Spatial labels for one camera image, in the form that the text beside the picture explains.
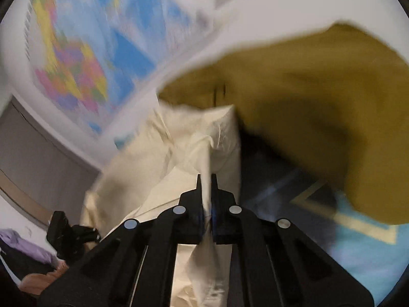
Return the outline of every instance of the purple cloth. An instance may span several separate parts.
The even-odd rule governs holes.
[[[36,261],[43,264],[55,265],[56,257],[45,249],[23,239],[12,229],[0,229],[0,239],[9,247],[19,250],[20,252],[30,256]]]

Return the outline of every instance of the colorful map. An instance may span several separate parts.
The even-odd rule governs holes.
[[[161,65],[206,30],[173,0],[32,0],[34,83],[98,136]]]

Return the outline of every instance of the olive garment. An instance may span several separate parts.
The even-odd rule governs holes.
[[[233,104],[248,132],[343,189],[357,211],[409,222],[409,68],[353,26],[231,53],[159,98]]]

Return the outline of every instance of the cream cloth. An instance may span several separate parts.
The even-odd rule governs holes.
[[[171,306],[225,306],[232,248],[211,239],[212,173],[219,188],[238,200],[240,141],[234,108],[198,111],[161,104],[87,193],[81,224],[106,235],[126,219],[154,219],[177,205],[183,192],[195,189],[201,174],[206,233],[199,246],[178,246]]]

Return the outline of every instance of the silver rivet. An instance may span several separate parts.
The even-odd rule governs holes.
[[[289,228],[291,223],[288,219],[280,219],[278,222],[278,226],[281,228]]]
[[[126,229],[134,229],[138,225],[138,222],[134,219],[128,219],[124,226]]]
[[[173,212],[175,214],[184,214],[186,211],[186,208],[182,205],[177,205],[173,208]]]
[[[231,214],[239,214],[241,212],[241,208],[238,205],[232,205],[229,208]]]

